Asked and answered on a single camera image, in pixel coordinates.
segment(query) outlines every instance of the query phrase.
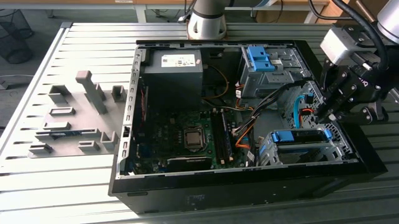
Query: cpu socket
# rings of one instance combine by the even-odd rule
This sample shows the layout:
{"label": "cpu socket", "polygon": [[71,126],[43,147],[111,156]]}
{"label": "cpu socket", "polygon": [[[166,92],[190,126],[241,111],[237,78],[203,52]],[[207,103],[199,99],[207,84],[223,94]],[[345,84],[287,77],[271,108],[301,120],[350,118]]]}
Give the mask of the cpu socket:
{"label": "cpu socket", "polygon": [[185,147],[191,152],[205,149],[205,129],[202,126],[185,128]]}

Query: wire mesh trash bin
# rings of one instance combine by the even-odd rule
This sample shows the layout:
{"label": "wire mesh trash bin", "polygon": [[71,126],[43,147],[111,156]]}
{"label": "wire mesh trash bin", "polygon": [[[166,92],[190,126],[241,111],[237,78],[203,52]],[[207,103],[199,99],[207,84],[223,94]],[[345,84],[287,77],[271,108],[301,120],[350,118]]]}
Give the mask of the wire mesh trash bin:
{"label": "wire mesh trash bin", "polygon": [[11,22],[0,21],[0,56],[11,64],[27,62],[34,54],[27,45],[26,38]]}
{"label": "wire mesh trash bin", "polygon": [[23,38],[27,39],[34,35],[25,14],[19,9],[0,9],[0,22],[11,22],[19,29]]}

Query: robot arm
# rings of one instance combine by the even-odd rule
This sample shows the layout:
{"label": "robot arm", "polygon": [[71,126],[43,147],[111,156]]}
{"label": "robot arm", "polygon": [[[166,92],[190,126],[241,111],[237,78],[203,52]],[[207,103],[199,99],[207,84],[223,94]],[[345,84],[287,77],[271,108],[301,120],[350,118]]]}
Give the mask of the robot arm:
{"label": "robot arm", "polygon": [[197,40],[225,38],[227,33],[225,8],[262,7],[269,2],[270,0],[197,0],[187,26],[189,36]]}
{"label": "robot arm", "polygon": [[382,101],[399,85],[398,14],[399,0],[392,0],[372,27],[378,37],[365,29],[365,21],[364,26],[329,31],[322,42],[329,58],[319,78],[325,104],[315,112],[318,122],[340,120],[365,125],[389,120]]}

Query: slotted aluminum table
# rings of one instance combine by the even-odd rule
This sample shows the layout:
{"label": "slotted aluminum table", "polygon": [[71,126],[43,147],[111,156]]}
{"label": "slotted aluminum table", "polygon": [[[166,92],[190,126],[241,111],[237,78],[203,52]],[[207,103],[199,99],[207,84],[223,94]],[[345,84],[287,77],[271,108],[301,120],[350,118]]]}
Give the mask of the slotted aluminum table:
{"label": "slotted aluminum table", "polygon": [[[325,25],[230,24],[234,40],[307,40],[319,61],[330,29]],[[75,23],[62,28],[0,139],[0,223],[399,223],[399,106],[386,103],[390,123],[364,128],[389,173],[329,196],[257,206],[138,215],[109,196],[114,155],[30,159],[51,105],[45,90],[78,70],[91,70],[103,88],[127,84],[135,41],[187,39],[186,26],[171,23]]]}

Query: ram slot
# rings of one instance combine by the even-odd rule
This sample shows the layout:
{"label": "ram slot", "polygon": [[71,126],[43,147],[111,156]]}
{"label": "ram slot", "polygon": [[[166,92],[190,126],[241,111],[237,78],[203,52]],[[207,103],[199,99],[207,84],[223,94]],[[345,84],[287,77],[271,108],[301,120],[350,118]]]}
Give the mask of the ram slot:
{"label": "ram slot", "polygon": [[219,164],[226,164],[233,161],[233,150],[223,112],[217,111],[211,113],[211,122],[217,150],[217,161]]}

